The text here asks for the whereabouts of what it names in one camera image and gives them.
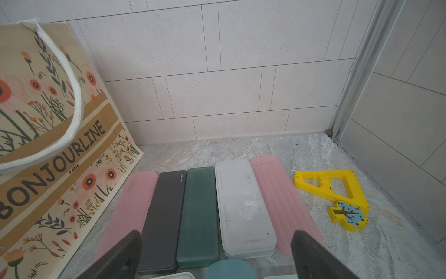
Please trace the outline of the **pink pencil case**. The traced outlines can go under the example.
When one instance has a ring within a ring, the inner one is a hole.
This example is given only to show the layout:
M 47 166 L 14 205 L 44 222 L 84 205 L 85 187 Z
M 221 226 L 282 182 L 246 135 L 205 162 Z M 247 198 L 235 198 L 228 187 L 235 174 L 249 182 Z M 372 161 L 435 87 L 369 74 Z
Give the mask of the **pink pencil case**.
M 257 156 L 250 163 L 276 233 L 278 249 L 291 255 L 291 242 L 297 230 L 307 232 L 323 244 L 323 235 L 281 160 L 267 155 Z

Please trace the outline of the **black pencil case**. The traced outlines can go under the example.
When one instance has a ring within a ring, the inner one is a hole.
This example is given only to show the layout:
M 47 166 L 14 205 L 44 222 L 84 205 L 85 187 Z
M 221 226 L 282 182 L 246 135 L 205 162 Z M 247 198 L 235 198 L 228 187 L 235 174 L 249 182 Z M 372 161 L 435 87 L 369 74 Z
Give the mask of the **black pencil case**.
M 137 273 L 174 273 L 178 268 L 177 245 L 180 233 L 187 172 L 159 174 L 151 205 L 141 233 L 142 253 Z

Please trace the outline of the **yellow triangular wooden toy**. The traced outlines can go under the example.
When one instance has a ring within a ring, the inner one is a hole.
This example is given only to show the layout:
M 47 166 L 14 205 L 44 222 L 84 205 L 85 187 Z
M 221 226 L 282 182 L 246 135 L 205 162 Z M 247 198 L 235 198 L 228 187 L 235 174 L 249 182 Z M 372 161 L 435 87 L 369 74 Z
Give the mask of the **yellow triangular wooden toy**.
M 341 180 L 346 196 L 334 192 L 333 179 Z M 328 215 L 333 223 L 340 223 L 345 230 L 354 232 L 369 223 L 370 206 L 352 170 L 297 171 L 293 183 L 298 189 L 334 202 Z

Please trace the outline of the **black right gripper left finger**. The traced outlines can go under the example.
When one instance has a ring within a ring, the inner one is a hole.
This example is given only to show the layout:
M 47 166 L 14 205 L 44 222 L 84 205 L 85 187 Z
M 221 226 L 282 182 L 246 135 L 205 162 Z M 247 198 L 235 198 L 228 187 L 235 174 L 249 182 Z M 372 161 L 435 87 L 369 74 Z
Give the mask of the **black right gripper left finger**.
M 134 279 L 141 253 L 141 234 L 133 230 L 77 278 Z

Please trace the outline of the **dark green pencil case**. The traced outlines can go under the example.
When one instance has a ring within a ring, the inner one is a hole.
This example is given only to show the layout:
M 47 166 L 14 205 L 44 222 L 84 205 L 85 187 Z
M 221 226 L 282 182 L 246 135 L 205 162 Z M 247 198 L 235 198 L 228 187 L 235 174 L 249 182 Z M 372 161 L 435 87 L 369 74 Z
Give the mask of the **dark green pencil case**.
M 187 171 L 177 262 L 182 269 L 208 267 L 218 261 L 219 218 L 214 167 Z

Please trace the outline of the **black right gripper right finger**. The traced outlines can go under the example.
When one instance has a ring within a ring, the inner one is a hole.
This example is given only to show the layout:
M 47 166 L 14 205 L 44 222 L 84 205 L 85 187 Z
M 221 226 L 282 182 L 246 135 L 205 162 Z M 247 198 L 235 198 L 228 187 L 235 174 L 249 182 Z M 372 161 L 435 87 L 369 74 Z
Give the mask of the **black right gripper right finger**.
M 291 249 L 300 279 L 359 279 L 305 231 L 295 231 Z

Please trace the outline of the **light teal pencil case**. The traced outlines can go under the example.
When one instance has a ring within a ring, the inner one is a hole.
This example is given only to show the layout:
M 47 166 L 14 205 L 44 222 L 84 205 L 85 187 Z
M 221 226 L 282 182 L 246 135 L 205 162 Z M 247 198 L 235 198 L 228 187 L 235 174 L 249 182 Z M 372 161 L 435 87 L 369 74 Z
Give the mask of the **light teal pencil case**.
M 256 274 L 244 260 L 222 260 L 209 266 L 205 279 L 256 279 Z

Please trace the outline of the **floral canvas tote bag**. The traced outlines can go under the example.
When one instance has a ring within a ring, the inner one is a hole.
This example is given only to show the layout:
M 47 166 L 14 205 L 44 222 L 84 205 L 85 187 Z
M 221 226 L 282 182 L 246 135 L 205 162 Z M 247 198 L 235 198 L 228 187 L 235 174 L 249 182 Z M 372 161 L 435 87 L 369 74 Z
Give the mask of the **floral canvas tote bag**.
M 1 26 L 1 277 L 56 279 L 142 152 L 68 23 Z

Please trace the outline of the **white grey pencil case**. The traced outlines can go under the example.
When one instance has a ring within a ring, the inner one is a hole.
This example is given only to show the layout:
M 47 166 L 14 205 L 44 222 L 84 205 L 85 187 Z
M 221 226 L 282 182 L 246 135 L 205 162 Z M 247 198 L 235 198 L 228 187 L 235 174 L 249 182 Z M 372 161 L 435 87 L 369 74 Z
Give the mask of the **white grey pencil case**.
M 251 163 L 246 159 L 215 165 L 221 240 L 229 259 L 271 256 L 277 237 Z

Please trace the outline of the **salmon red pencil case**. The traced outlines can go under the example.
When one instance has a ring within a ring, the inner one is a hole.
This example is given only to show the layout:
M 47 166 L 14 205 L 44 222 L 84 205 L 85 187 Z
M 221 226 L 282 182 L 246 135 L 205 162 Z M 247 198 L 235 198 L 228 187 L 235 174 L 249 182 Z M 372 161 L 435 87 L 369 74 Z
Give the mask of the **salmon red pencil case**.
M 111 250 L 131 231 L 142 232 L 157 180 L 158 174 L 155 171 L 130 175 L 125 182 L 118 204 L 96 251 L 94 262 Z

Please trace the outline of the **translucent white pencil case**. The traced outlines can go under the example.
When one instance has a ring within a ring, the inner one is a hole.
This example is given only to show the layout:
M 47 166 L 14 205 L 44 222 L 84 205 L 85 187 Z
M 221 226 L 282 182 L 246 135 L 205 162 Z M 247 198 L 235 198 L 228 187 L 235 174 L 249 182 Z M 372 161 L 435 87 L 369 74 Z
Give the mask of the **translucent white pencil case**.
M 165 276 L 154 277 L 151 279 L 195 279 L 195 276 L 189 272 L 169 274 Z

